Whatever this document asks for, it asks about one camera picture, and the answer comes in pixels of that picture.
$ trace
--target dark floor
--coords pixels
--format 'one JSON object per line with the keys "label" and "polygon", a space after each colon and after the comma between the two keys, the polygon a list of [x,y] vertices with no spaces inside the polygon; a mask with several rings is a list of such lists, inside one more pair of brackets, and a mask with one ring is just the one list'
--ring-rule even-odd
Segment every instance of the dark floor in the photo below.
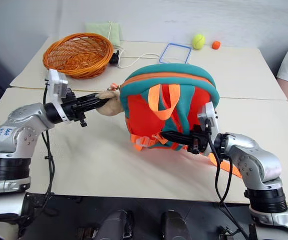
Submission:
{"label": "dark floor", "polygon": [[[74,240],[77,228],[94,223],[101,224],[108,214],[119,209],[131,210],[135,217],[135,240],[159,240],[160,216],[166,210],[179,212],[187,223],[193,240],[218,240],[216,228],[236,227],[212,203],[166,199],[84,197],[81,203],[76,199],[55,196],[49,201],[50,207],[60,211],[56,217],[41,215],[27,229],[23,240]],[[248,233],[251,219],[248,207],[230,207],[232,213]],[[244,239],[238,233],[235,239]]]}

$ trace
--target wicker basket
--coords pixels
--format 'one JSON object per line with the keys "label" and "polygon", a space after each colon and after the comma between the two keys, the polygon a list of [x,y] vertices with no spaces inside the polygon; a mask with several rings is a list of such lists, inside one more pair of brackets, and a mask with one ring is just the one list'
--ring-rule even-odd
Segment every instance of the wicker basket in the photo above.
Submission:
{"label": "wicker basket", "polygon": [[75,79],[89,79],[106,68],[114,48],[95,33],[76,33],[53,43],[43,56],[47,69],[56,69]]}

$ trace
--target backpack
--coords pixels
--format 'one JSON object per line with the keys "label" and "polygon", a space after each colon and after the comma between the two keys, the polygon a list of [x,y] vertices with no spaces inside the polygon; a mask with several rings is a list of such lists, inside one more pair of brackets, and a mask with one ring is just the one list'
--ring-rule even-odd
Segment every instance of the backpack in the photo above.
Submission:
{"label": "backpack", "polygon": [[120,86],[131,142],[142,147],[180,150],[183,145],[168,141],[161,132],[188,135],[199,125],[197,115],[219,94],[211,75],[204,69],[181,63],[149,65],[133,72]]}

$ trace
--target table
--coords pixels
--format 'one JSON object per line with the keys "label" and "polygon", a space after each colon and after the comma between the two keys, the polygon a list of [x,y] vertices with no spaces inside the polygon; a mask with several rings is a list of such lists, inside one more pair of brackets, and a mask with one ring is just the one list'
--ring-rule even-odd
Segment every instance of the table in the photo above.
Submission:
{"label": "table", "polygon": [[[0,100],[0,124],[15,108],[40,102],[42,94],[37,89],[7,89]],[[85,94],[76,92],[77,96]],[[221,132],[254,138],[263,149],[279,157],[288,202],[288,102],[222,98],[216,110]],[[77,122],[60,123],[50,130],[56,194],[218,201],[214,189],[216,168],[206,157],[184,150],[137,152],[130,143],[123,113],[107,117],[94,110],[87,112],[86,117],[88,127],[82,128]],[[39,139],[30,165],[30,192],[46,191],[49,175],[45,155],[46,148]],[[222,171],[222,191],[227,177],[228,173]],[[248,203],[244,190],[242,180],[233,176],[226,201]]]}
{"label": "table", "polygon": [[[52,38],[46,40],[23,72],[11,82],[11,86],[31,89],[45,87],[47,70],[42,58],[52,42]],[[125,49],[124,57],[137,57],[144,53],[161,54],[166,43],[122,41],[121,46]],[[128,65],[134,60],[122,58],[121,65]],[[76,80],[69,77],[69,85],[73,90],[104,91],[111,83],[123,83],[135,70],[156,63],[157,59],[141,59],[133,66],[123,69],[109,65],[96,78]],[[222,98],[286,100],[257,48],[221,46],[219,50],[213,50],[210,46],[205,46],[202,50],[192,51],[189,63],[204,68],[213,76]]]}

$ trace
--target green towel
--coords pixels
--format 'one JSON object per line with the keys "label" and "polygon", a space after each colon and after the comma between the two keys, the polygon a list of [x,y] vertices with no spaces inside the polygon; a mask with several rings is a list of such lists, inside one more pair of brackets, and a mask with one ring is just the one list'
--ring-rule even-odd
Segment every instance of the green towel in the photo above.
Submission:
{"label": "green towel", "polygon": [[120,46],[119,23],[86,23],[86,32],[100,34],[101,36],[106,37],[112,43],[112,45]]}

